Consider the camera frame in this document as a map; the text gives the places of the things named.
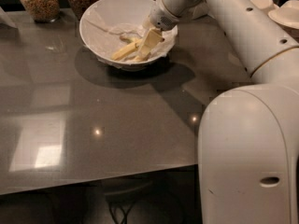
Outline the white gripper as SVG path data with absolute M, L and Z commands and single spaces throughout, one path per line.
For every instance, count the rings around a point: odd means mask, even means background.
M 143 21 L 143 27 L 149 31 L 138 47 L 134 57 L 136 62 L 147 60 L 151 49 L 164 41 L 161 30 L 170 31 L 179 23 L 180 9 L 179 0 L 155 0 L 149 15 Z

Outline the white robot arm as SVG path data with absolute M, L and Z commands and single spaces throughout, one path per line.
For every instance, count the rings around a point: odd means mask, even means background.
M 250 0 L 156 0 L 148 21 L 170 30 L 199 2 L 253 82 L 219 95 L 201 117 L 203 224 L 298 224 L 298 44 Z

